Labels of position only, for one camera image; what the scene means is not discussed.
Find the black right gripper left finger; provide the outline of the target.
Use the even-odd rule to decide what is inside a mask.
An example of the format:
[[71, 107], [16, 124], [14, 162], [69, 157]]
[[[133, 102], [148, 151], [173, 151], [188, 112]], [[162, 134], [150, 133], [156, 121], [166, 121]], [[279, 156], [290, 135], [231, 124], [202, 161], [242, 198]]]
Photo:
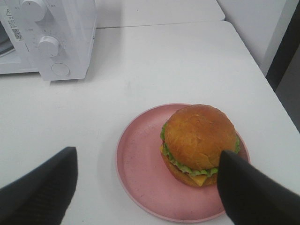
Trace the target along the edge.
[[66, 147], [0, 189], [2, 225], [59, 225], [77, 185], [77, 150]]

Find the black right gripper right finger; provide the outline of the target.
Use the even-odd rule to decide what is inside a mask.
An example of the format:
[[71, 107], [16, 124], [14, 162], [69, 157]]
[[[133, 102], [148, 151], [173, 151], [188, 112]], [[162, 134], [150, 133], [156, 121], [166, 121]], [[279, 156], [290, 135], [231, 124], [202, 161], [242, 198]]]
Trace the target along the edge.
[[236, 225], [298, 225], [300, 197], [270, 179], [236, 153], [221, 153], [217, 189]]

